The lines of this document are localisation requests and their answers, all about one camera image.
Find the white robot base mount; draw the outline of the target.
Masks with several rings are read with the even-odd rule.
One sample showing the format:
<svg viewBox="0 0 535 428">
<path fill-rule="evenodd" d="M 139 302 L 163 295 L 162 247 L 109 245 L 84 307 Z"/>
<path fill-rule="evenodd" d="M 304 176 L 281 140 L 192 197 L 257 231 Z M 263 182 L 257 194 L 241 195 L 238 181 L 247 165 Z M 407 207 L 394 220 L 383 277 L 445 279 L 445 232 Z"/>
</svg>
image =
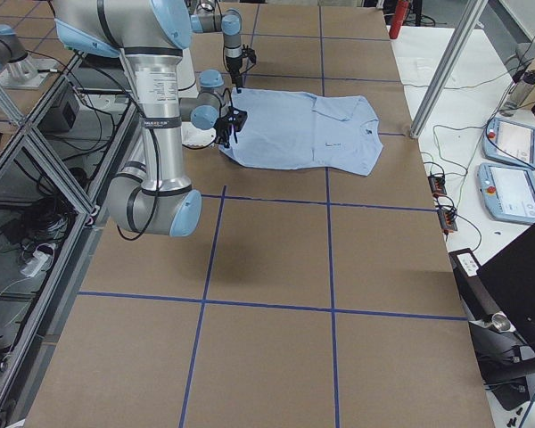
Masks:
<svg viewBox="0 0 535 428">
<path fill-rule="evenodd" d="M 193 70 L 193 60 L 189 48 L 183 50 L 183 57 L 177 65 L 177 85 L 180 99 L 182 123 L 182 142 L 189 149 L 202 149 L 213 145 L 216 137 L 213 128 L 202 130 L 191 121 L 193 109 L 197 106 L 198 87 Z"/>
</svg>

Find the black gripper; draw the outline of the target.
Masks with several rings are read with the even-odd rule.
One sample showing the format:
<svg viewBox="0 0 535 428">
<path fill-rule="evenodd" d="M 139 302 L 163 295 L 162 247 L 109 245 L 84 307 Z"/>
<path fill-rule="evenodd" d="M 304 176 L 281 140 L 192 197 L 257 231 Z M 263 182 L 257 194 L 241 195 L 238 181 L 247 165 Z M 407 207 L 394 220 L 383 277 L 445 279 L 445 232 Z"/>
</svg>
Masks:
<svg viewBox="0 0 535 428">
<path fill-rule="evenodd" d="M 247 112 L 229 106 L 227 113 L 216 120 L 214 129 L 216 137 L 222 138 L 222 145 L 224 148 L 230 147 L 230 137 L 234 139 L 235 144 L 238 143 L 237 134 L 242 131 L 242 128 L 247 120 Z"/>
<path fill-rule="evenodd" d="M 231 81 L 236 83 L 236 92 L 244 88 L 243 75 L 256 65 L 256 52 L 249 45 L 225 48 L 225 68 Z"/>
</svg>

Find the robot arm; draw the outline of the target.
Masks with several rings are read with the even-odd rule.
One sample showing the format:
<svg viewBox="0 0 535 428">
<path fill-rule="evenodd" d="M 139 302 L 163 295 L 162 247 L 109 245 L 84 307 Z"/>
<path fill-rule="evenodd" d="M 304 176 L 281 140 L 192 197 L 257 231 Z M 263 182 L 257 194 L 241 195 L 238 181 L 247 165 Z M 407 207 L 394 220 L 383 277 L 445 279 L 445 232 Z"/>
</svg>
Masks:
<svg viewBox="0 0 535 428">
<path fill-rule="evenodd" d="M 198 34 L 222 34 L 223 65 L 236 92 L 240 93 L 244 88 L 244 75 L 257 64 L 257 55 L 250 45 L 243 43 L 241 14 L 236 9 L 221 12 L 217 8 L 218 13 L 215 11 L 213 7 L 211 11 L 191 15 L 192 30 Z"/>
<path fill-rule="evenodd" d="M 191 70 L 195 33 L 223 36 L 226 69 L 243 86 L 243 60 L 256 60 L 243 44 L 236 9 L 189 13 L 184 1 L 56 1 L 55 25 L 62 43 L 85 54 L 121 61 L 139 110 L 141 135 L 131 158 L 112 179 L 108 210 L 116 225 L 135 236 L 188 236 L 199 223 L 202 196 L 185 173 L 182 125 L 215 132 L 228 147 L 247 120 L 217 70 L 199 76 L 194 98 L 180 94 L 180 70 Z"/>
</svg>

